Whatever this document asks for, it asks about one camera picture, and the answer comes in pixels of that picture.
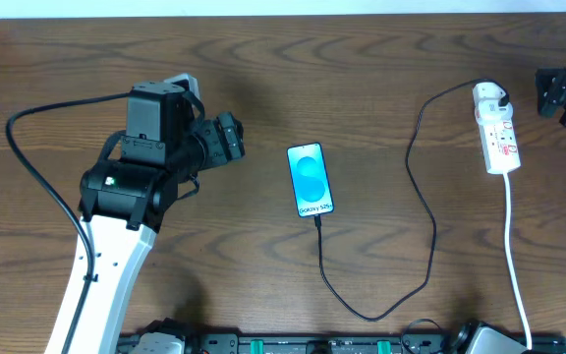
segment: phone screen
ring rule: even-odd
[[[287,149],[287,159],[299,216],[332,212],[333,199],[320,144],[290,147]]]

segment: power plug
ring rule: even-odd
[[[490,174],[503,174],[521,166],[512,125],[512,104],[500,105],[506,92],[494,83],[473,88],[476,121],[480,126],[481,148]]]

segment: white power strip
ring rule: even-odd
[[[526,310],[521,300],[521,292],[517,282],[514,262],[512,261],[512,248],[510,245],[510,220],[512,217],[512,200],[510,193],[510,178],[508,172],[521,166],[519,149],[515,131],[512,126],[512,104],[506,97],[506,104],[500,105],[501,98],[507,94],[497,84],[487,82],[477,84],[473,88],[473,101],[476,105],[476,121],[480,125],[481,147],[483,158],[486,161],[486,171],[490,174],[503,175],[506,188],[506,223],[504,227],[504,250],[510,282],[515,294],[517,309],[521,317],[524,332],[526,333],[526,347],[532,350],[532,334]]]
[[[490,174],[507,173],[521,166],[512,125],[512,104],[499,106],[504,95],[506,92],[494,83],[477,84],[473,88],[483,158]]]

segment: robotic arm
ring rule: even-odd
[[[63,350],[71,325],[76,330],[68,343],[70,353],[114,353],[133,285],[165,211],[198,192],[199,171],[244,156],[243,134],[242,124],[229,112],[204,120],[198,82],[187,74],[134,85],[128,95],[127,130],[106,141],[81,182],[79,209],[95,263],[92,283],[76,322],[87,273],[79,237],[46,353]],[[121,157],[109,159],[119,141]],[[178,184],[187,181],[196,187],[179,198]]]

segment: wood grain surface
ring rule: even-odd
[[[165,317],[244,332],[394,332],[431,318],[521,330],[503,254],[503,181],[485,172],[467,88],[428,108],[411,163],[438,220],[427,288],[384,321],[322,283],[285,149],[320,141],[336,211],[325,266],[376,315],[424,279],[431,224],[403,160],[435,93],[492,77],[512,94],[523,166],[511,174],[518,279],[534,332],[566,335],[566,130],[537,115],[534,72],[566,66],[566,15],[0,21],[0,353],[41,352],[75,251],[63,212],[10,152],[4,124],[36,105],[189,72],[210,115],[234,112],[246,158],[201,174],[166,213],[124,331]],[[82,173],[126,102],[21,121],[28,158],[76,206]]]

